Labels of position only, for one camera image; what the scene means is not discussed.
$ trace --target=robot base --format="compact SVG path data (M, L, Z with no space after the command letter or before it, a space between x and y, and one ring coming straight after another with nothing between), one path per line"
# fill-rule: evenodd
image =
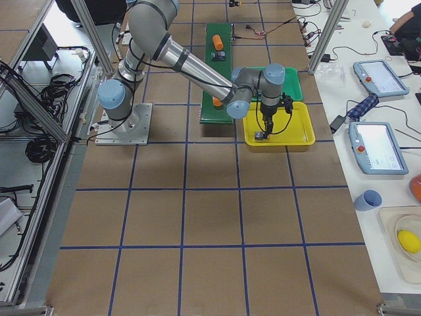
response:
M133 105L133 111L140 117L140 121L129 133L123 133L124 137L111 131L112 128L108 124L101 125L98 134L106 134L98 135L95 143L97 145L147 145L152 107L152 103ZM106 112L103 113L101 120L108 120Z

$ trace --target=white table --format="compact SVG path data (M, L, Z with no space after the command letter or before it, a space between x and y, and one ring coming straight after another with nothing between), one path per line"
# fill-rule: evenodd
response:
M344 45L350 46L361 53L375 52L376 44L372 40L372 34L378 30L388 29L385 21L380 16L377 6L373 1L369 0L349 0L347 10L351 13L351 21L340 22L344 29L335 31L326 53L330 53L332 58L334 58L332 48ZM318 6L315 5L305 10L295 9L295 12L297 14L311 15L318 12ZM322 5L320 14L306 19L316 23L319 28L323 28L327 17L327 10ZM370 21L371 26L369 28L362 27L364 21ZM309 26L309 30L314 30L314 27ZM338 75L332 75L330 78L327 78L316 73L317 86L329 122L333 121L337 115L345 114L346 101L348 99L362 101L368 95L368 92L360 84L353 71L352 65L355 61L385 59L386 57L392 69L399 76L411 72L403 57L392 56L390 61L389 53L380 39L380 36L384 34L385 32L380 32L374 36L379 43L378 52L375 55L361 56L349 49L335 50L338 54L338 60L330 64L332 66L335 65L337 68L343 67L343 78L340 78ZM308 48L308 51L313 51L314 48L315 45ZM409 126L421 131L421 105L414 96L415 92L421 92L421 78L411 75L402 79L402 81L410 88L410 93L403 97L381 98L379 105L390 105L405 110L409 117ZM393 129L400 129L421 139L421 135L416 134L405 126L404 114L393 109L372 109L362 117L362 120L388 122ZM395 132L395 136L401 147L421 146L421 142L417 142L401 133ZM421 173L421 150L403 150L403 156L409 168L409 173L406 175L369 175L364 174L357 165L357 161L351 151L346 125L342 126L334 134L334 142L353 199L364 190L373 189L382 195L382 207L420 205L410 193L409 182L412 177ZM357 212L357 216L380 291L382 293L421 294L421 284L410 284L402 279L393 258L393 250L381 226L378 212L379 209Z

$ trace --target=robotic arm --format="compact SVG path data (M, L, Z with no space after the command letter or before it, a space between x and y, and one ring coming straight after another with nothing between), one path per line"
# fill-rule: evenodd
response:
M107 112L110 125L118 126L119 134L134 130L139 118L132 111L131 100L143 81L144 58L162 61L176 72L197 84L226 105L228 114L235 119L243 118L250 107L251 98L262 92L265 134L271 133L272 116L281 101L280 91L285 70L278 64L268 65L264 71L237 68L232 82L225 79L202 60L176 43L168 33L171 22L178 13L178 0L144 0L130 12L132 41L126 58L120 62L113 79L99 87L98 98Z

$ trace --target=blue cup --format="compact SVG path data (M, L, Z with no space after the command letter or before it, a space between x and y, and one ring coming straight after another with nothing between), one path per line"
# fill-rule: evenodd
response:
M382 204L381 195L374 190L364 191L354 202L357 211L369 211Z

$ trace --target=blue joint cap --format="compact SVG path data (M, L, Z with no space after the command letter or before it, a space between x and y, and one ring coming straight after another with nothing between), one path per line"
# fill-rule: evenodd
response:
M279 64L268 65L263 74L271 84L281 85L285 81L285 68Z
M172 2L176 6L177 12L178 12L178 9L180 8L180 4L179 4L178 0L172 0Z
M233 119L242 119L247 115L249 112L250 103L246 101L237 100L234 102L229 103L226 106L226 112L230 115Z
M235 82L235 81L237 80L238 75L239 75L239 73L241 72L241 70L242 70L243 68L244 68L244 67L235 67L235 68L232 70L232 73L231 73L231 81L232 81L232 82Z
M98 100L107 110L113 110L119 107L125 97L126 88L118 80L107 80L98 88Z

